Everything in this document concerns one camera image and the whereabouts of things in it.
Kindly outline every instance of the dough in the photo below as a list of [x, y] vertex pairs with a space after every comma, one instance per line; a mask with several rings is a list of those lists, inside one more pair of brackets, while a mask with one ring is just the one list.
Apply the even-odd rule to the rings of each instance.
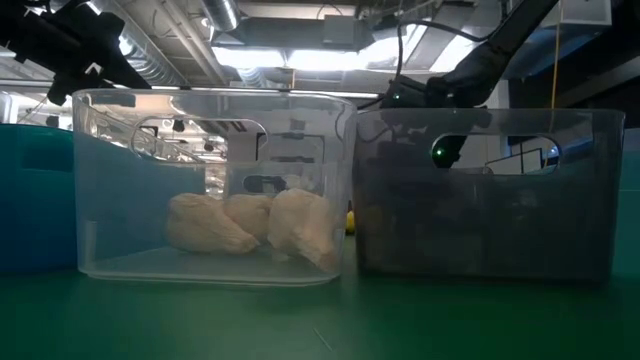
[[272, 199], [264, 195], [233, 195], [224, 201], [224, 212], [242, 230], [266, 242]]
[[178, 249], [205, 253], [244, 254], [258, 245], [253, 235], [224, 213], [221, 200], [187, 193], [169, 201], [167, 238]]
[[332, 219], [327, 199], [301, 189], [283, 191], [271, 205], [269, 243], [276, 250], [306, 257], [323, 271], [335, 272], [339, 263]]

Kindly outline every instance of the yellow object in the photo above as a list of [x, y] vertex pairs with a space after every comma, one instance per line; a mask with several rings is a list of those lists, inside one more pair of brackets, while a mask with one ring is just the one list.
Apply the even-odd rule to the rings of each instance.
[[352, 234], [356, 232], [356, 222], [353, 216], [353, 211], [347, 213], [347, 233]]

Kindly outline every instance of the gray translucent container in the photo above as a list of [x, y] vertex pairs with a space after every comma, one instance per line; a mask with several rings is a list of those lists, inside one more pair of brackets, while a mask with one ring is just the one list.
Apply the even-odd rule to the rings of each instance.
[[[251, 285], [309, 285], [338, 276], [355, 114], [338, 98], [277, 91], [75, 93], [79, 269], [97, 278]], [[266, 196], [275, 204], [292, 189], [320, 204], [324, 218], [297, 202], [288, 213], [295, 221], [279, 223], [280, 238], [310, 239], [309, 229], [323, 224], [321, 249], [300, 243], [276, 249], [271, 217], [268, 235], [249, 244], [248, 227], [260, 221], [250, 216], [242, 224], [232, 219], [249, 247], [212, 245], [238, 240], [217, 233], [222, 215], [213, 204], [225, 204], [228, 227], [229, 198]], [[176, 202], [181, 196], [199, 199], [198, 210], [186, 197]], [[331, 263], [318, 254], [330, 254]]]
[[[358, 115], [353, 196], [360, 268], [606, 281], [623, 119], [604, 110], [389, 109]], [[394, 157], [390, 144], [402, 126], [421, 133], [422, 142], [409, 152], [405, 145], [404, 155]], [[559, 161], [553, 171], [536, 175], [437, 168], [434, 143], [469, 134], [545, 137], [558, 147]]]

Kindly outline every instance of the transparent plastic bin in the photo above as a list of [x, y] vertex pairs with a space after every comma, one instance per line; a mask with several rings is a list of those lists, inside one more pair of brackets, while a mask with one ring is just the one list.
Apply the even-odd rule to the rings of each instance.
[[356, 111], [276, 91], [75, 93], [79, 269], [252, 285], [338, 276]]
[[[605, 110], [388, 109], [358, 115], [353, 192], [360, 268], [606, 281], [623, 119]], [[491, 150], [465, 152], [463, 145], [459, 161], [436, 166], [437, 155], [448, 151], [436, 144], [450, 135], [466, 136], [465, 144], [470, 136], [490, 135], [498, 146], [508, 136], [545, 138], [555, 146], [541, 150], [557, 155], [557, 164], [538, 158], [541, 170], [512, 175], [493, 172], [489, 158], [483, 160], [487, 166], [459, 168]], [[512, 159], [511, 150], [501, 151], [505, 162]]]

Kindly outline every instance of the green tabletop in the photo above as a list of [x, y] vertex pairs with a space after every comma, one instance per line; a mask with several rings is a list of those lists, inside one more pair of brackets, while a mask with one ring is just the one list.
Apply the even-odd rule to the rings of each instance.
[[306, 288], [0, 278], [0, 359], [640, 359], [640, 281]]

